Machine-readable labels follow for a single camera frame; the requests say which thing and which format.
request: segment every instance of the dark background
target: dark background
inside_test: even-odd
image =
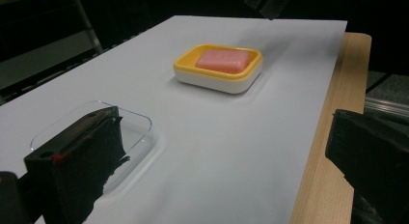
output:
[[[244,0],[81,0],[104,49],[176,14],[263,18]],[[369,70],[409,74],[408,0],[290,0],[279,18],[348,20],[348,32],[372,36]],[[0,61],[83,29],[73,0],[0,5]]]

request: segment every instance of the black device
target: black device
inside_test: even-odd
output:
[[[24,158],[20,179],[0,172],[0,221],[82,223],[126,159],[118,107],[89,113]]]

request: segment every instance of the yellow soap dish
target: yellow soap dish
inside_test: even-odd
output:
[[[202,54],[210,49],[248,51],[249,65],[240,73],[227,73],[195,67]],[[261,69],[262,55],[258,50],[209,43],[196,45],[174,62],[175,77],[178,81],[230,94],[246,91],[256,80]]]

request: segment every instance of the soap bar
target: soap bar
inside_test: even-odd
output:
[[[245,50],[207,50],[195,67],[216,70],[227,73],[240,73],[244,71],[250,62],[250,54]]]

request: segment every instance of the black object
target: black object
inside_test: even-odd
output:
[[[409,223],[409,137],[371,117],[336,110],[325,155],[382,223]]]
[[[259,10],[268,19],[277,18],[288,4],[289,0],[245,0],[249,7]]]
[[[103,186],[125,155],[118,107],[92,112],[24,158],[28,173],[7,189],[4,213],[27,213],[31,222],[82,223],[103,193]],[[3,208],[4,204],[12,206]],[[21,219],[11,223],[30,223]]]
[[[29,217],[18,185],[12,172],[0,172],[0,221],[1,223],[29,223]]]

